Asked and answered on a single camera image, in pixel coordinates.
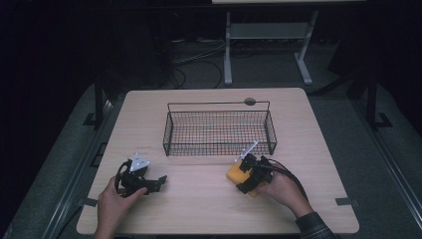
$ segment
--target human hand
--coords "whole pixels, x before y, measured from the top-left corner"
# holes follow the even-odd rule
[[[285,169],[276,163],[274,166]],[[259,186],[257,190],[260,193],[270,195],[277,202],[289,207],[297,218],[314,211],[295,182],[275,170],[273,170],[271,183]]]
[[[142,187],[127,198],[117,194],[112,177],[105,190],[99,196],[98,226],[95,238],[113,238],[115,230],[126,216],[130,207],[146,192]]]

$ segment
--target wire basket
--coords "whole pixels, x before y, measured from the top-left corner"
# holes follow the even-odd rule
[[[167,156],[239,155],[254,140],[259,143],[252,153],[273,154],[277,146],[270,102],[170,103],[167,107],[163,139]],[[210,107],[213,110],[196,110]]]

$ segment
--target small round object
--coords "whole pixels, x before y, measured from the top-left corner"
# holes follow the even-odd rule
[[[257,101],[255,101],[255,99],[253,98],[246,98],[244,100],[245,105],[247,106],[253,106]]]

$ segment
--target black sleeve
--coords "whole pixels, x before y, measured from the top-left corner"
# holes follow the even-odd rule
[[[325,225],[316,212],[312,212],[296,220],[303,239],[335,239],[332,231]]]

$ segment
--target yellow object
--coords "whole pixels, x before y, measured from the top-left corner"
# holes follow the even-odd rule
[[[249,169],[246,172],[243,172],[241,169],[239,169],[240,164],[242,161],[238,161],[230,168],[230,170],[227,172],[226,176],[229,178],[232,182],[234,182],[236,185],[239,183],[244,182],[246,179],[249,178],[249,174],[251,173],[251,169]],[[248,192],[249,195],[252,197],[256,197],[258,195],[258,191],[256,189]]]

